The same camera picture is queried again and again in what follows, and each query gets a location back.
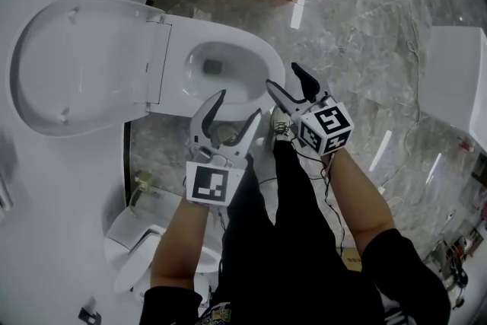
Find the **sleeve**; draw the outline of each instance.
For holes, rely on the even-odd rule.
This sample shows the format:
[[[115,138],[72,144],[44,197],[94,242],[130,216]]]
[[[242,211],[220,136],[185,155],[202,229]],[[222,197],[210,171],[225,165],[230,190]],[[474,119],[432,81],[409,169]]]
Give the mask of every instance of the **sleeve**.
[[[362,272],[418,325],[448,324],[450,300],[441,280],[423,264],[397,229],[374,238],[362,254]]]
[[[153,287],[144,296],[140,325],[194,325],[202,298],[181,287]]]

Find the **person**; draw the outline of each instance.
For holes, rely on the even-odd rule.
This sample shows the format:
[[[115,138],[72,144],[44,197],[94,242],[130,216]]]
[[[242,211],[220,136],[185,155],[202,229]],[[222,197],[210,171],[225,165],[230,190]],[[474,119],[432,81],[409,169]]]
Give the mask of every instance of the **person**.
[[[443,283],[397,231],[387,203],[342,148],[329,178],[362,262],[361,272],[347,270],[290,141],[289,117],[275,109],[271,122],[275,224],[247,156],[228,206],[218,287],[199,318],[193,279],[208,208],[183,199],[151,264],[140,324],[448,323]]]

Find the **black pants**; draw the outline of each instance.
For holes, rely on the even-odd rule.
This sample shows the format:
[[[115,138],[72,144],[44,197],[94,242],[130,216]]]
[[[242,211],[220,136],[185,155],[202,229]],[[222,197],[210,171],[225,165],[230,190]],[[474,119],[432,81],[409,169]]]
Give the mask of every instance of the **black pants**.
[[[243,295],[266,299],[281,287],[288,292],[288,276],[296,272],[309,273],[303,278],[292,277],[294,289],[300,289],[307,287],[310,278],[317,283],[327,270],[346,270],[292,144],[277,141],[274,157],[279,188],[275,225],[267,215],[253,159],[248,156],[247,171],[228,206],[222,272],[212,304],[240,300]]]

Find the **toilet seat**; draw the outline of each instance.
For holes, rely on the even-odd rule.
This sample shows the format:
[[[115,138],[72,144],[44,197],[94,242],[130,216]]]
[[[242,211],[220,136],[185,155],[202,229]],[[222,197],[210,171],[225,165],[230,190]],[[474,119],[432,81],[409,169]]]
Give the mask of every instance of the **toilet seat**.
[[[214,57],[226,55],[229,65],[221,77],[203,74],[208,57],[200,47]],[[231,78],[225,79],[225,72]],[[193,116],[224,88],[228,102],[216,119],[244,120],[257,107],[273,107],[267,78],[283,84],[284,66],[275,50],[251,33],[126,0],[57,0],[19,30],[6,88],[16,116],[28,127],[69,137],[149,112]]]

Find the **toilet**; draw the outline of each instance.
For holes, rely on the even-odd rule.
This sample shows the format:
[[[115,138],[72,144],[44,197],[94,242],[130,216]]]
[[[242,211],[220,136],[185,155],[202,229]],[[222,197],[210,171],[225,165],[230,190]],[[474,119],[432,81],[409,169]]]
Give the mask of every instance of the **toilet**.
[[[163,196],[142,193],[134,206],[125,208],[103,239],[108,263],[116,270],[115,292],[133,291],[138,301],[150,288],[150,265],[161,237],[170,224],[181,197],[167,191]],[[202,252],[196,267],[195,291],[208,299],[209,275],[221,260],[221,235],[215,217],[208,214]]]
[[[19,30],[6,83],[23,123],[69,137],[148,113],[191,117],[222,89],[216,119],[245,120],[274,105],[267,78],[285,83],[282,60],[243,30],[126,0],[57,0]]]

